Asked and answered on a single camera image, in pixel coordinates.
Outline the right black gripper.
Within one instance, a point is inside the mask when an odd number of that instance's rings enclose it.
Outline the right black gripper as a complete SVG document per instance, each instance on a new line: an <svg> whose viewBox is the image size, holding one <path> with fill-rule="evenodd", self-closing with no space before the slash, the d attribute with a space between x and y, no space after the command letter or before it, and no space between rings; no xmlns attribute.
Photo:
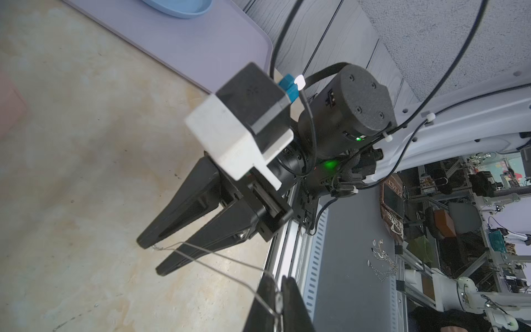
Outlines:
<svg viewBox="0 0 531 332"><path fill-rule="evenodd" d="M309 159L299 141L291 142L275 157L268 169L280 178L281 187L276 190L254 168L236 181L220 171L209 156L204 156L169 204L139 235L137 244L149 248L221 204L220 213L156 267L158 275L169 275L193 259L235 246L255 235L269 242L293 215L283 196L301 180L296 174L303 173Z"/></svg>

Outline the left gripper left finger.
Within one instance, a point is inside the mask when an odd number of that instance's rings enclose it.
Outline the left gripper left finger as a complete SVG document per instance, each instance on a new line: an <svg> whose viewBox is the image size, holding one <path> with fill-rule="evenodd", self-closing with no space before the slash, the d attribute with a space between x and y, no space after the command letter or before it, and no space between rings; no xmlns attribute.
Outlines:
<svg viewBox="0 0 531 332"><path fill-rule="evenodd" d="M264 274L258 285L243 332L282 330L282 292L275 279Z"/></svg>

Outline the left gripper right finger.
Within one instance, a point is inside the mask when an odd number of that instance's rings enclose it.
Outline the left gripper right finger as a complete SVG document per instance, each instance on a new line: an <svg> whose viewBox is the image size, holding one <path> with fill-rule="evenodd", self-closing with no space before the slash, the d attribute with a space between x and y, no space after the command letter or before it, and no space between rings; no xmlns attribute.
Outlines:
<svg viewBox="0 0 531 332"><path fill-rule="evenodd" d="M293 277L282 278L284 332L315 332L300 289Z"/></svg>

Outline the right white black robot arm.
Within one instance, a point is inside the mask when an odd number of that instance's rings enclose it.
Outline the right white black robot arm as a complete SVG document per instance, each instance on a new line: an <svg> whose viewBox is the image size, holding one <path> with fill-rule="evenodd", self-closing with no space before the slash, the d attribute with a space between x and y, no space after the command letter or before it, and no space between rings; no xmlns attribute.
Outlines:
<svg viewBox="0 0 531 332"><path fill-rule="evenodd" d="M506 76L394 109L368 70L341 62L306 79L329 83L313 99L286 76L240 70L187 118L205 151L167 207L139 235L155 246L215 216L156 269L169 275L204 255L271 240L290 220L314 231L323 196L342 199L401 170L530 143L530 76Z"/></svg>

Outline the pink jewelry box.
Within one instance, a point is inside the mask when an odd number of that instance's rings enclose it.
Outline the pink jewelry box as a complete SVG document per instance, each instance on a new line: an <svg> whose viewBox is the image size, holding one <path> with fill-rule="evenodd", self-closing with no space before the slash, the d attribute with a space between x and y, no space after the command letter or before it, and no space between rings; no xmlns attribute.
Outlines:
<svg viewBox="0 0 531 332"><path fill-rule="evenodd" d="M27 105L17 87L1 73L1 137L4 137L27 112Z"/></svg>

